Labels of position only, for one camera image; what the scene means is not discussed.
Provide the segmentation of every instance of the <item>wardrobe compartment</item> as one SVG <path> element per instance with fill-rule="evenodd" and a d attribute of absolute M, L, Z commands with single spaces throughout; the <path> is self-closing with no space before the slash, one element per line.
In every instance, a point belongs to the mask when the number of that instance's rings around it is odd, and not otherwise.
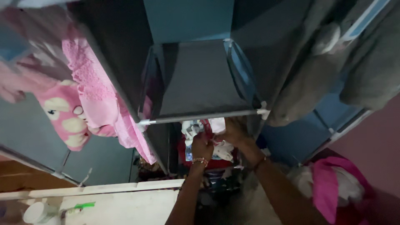
<path fill-rule="evenodd" d="M 270 36 L 281 34 L 266 32 L 265 24 L 271 25 L 274 16 L 278 22 L 287 19 L 288 15 L 270 15 L 280 3 L 87 0 L 71 3 L 68 9 L 134 121 L 148 125 L 143 134 L 164 172 L 173 173 L 178 162 L 173 145 L 181 135 L 177 122 L 246 115 L 250 133 L 259 134 L 258 114 L 268 113 L 283 85 L 285 77 L 278 72 L 290 61 L 284 56 L 297 40 L 288 37 L 295 37 L 301 24 L 295 19 L 294 29 L 274 45 Z M 302 13 L 289 17 L 301 18 Z M 210 21 L 216 14 L 218 19 Z M 272 45 L 278 55 L 271 52 Z M 260 61 L 268 58 L 279 61 L 271 72 Z M 149 118 L 142 114 L 147 97 L 152 102 Z"/>

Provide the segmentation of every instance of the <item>pink towel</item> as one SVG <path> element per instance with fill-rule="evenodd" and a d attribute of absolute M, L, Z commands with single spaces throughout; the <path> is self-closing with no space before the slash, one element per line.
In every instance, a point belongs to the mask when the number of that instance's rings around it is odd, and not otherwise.
<path fill-rule="evenodd" d="M 332 167 L 341 167 L 357 178 L 364 187 L 364 199 L 374 196 L 374 190 L 358 168 L 348 159 L 328 157 L 315 162 L 312 167 L 312 180 L 314 182 L 312 198 L 315 207 L 325 219 L 334 224 L 336 221 L 336 208 L 338 206 L 338 180 Z"/>
<path fill-rule="evenodd" d="M 148 163 L 156 162 L 142 132 L 133 121 L 86 38 L 82 37 L 72 24 L 68 26 L 68 39 L 62 41 L 62 49 L 70 62 L 68 66 L 72 70 L 72 78 L 79 83 L 79 98 L 88 125 L 94 128 L 112 125 L 122 146 L 135 147 Z M 146 98 L 145 109 L 151 108 L 151 105 L 150 99 Z M 146 110 L 144 116 L 149 115 L 150 110 Z"/>

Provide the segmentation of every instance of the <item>pink lace fabric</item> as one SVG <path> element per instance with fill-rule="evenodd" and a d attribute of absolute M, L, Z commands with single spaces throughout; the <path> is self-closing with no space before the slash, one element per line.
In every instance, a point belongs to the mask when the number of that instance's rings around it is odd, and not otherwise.
<path fill-rule="evenodd" d="M 68 39 L 62 41 L 62 49 L 69 60 L 68 67 L 72 70 L 72 78 L 79 84 L 79 98 L 88 125 L 93 128 L 112 125 L 122 146 L 136 148 L 150 164 L 156 162 L 142 132 L 133 121 L 86 38 L 82 37 L 72 24 L 68 26 Z M 146 98 L 145 108 L 151 107 L 151 104 L 150 99 Z"/>
<path fill-rule="evenodd" d="M 94 55 L 86 38 L 70 24 L 62 49 L 69 60 L 72 78 L 78 85 L 79 99 L 88 125 L 93 128 L 114 124 L 118 119 L 118 100 L 114 86 Z"/>

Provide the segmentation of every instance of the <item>pink cloth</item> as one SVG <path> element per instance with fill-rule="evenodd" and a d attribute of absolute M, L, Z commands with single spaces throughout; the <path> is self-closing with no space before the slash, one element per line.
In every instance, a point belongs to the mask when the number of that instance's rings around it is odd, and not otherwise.
<path fill-rule="evenodd" d="M 332 167 L 341 167 L 357 178 L 364 187 L 364 199 L 374 196 L 374 190 L 358 168 L 348 159 L 328 157 L 315 162 L 312 167 L 313 202 L 325 219 L 334 224 L 336 221 L 336 208 L 338 206 L 338 180 Z"/>
<path fill-rule="evenodd" d="M 58 83 L 46 92 L 34 93 L 54 129 L 71 151 L 80 151 L 89 141 L 90 132 L 74 82 Z"/>
<path fill-rule="evenodd" d="M 24 92 L 46 92 L 56 86 L 56 79 L 37 72 L 39 66 L 32 55 L 25 57 L 15 65 L 18 71 L 16 74 L 0 62 L 0 96 L 8 102 L 16 103 L 25 99 Z"/>
<path fill-rule="evenodd" d="M 88 125 L 94 128 L 112 125 L 122 146 L 136 148 L 150 164 L 156 162 L 142 132 L 133 121 L 86 38 L 83 38 L 72 24 L 68 26 L 68 39 L 62 41 L 62 48 L 70 62 L 68 66 L 72 70 L 72 78 L 79 83 L 79 98 Z M 150 99 L 146 97 L 144 119 L 150 115 L 151 105 Z"/>
<path fill-rule="evenodd" d="M 24 100 L 24 92 L 32 92 L 67 147 L 80 151 L 89 140 L 90 132 L 78 97 L 78 84 L 71 80 L 57 81 L 38 72 L 37 67 L 40 65 L 32 56 L 21 59 L 15 65 L 19 74 L 0 63 L 0 96 L 16 103 Z M 110 125 L 93 133 L 103 137 L 116 136 Z"/>
<path fill-rule="evenodd" d="M 88 125 L 97 128 L 112 125 L 118 119 L 118 100 L 114 86 L 97 60 L 86 38 L 72 24 L 62 49 L 69 60 L 72 78 L 78 82 L 79 99 L 88 119 Z"/>

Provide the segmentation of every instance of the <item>white cloth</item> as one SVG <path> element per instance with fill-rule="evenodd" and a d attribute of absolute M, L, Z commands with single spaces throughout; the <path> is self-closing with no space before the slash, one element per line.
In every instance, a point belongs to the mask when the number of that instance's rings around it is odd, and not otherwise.
<path fill-rule="evenodd" d="M 214 134 L 220 135 L 225 133 L 225 118 L 214 118 L 209 119 L 208 122 L 210 123 L 211 130 Z"/>
<path fill-rule="evenodd" d="M 213 155 L 218 155 L 223 160 L 231 161 L 233 160 L 233 156 L 231 151 L 233 151 L 235 147 L 226 141 L 222 141 L 218 145 L 214 146 Z"/>
<path fill-rule="evenodd" d="M 199 120 L 182 122 L 181 132 L 185 135 L 186 146 L 190 146 L 193 143 L 194 136 L 202 131 L 204 131 L 204 125 Z"/>

